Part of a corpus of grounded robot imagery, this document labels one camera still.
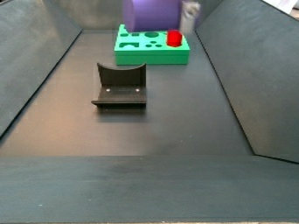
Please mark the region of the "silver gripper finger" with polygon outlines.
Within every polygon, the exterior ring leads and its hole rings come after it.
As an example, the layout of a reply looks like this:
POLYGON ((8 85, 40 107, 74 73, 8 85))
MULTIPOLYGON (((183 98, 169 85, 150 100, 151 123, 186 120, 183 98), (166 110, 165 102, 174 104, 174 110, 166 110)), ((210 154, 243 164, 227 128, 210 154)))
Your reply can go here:
POLYGON ((182 1, 181 32, 190 34, 194 31, 202 5, 194 1, 182 1))

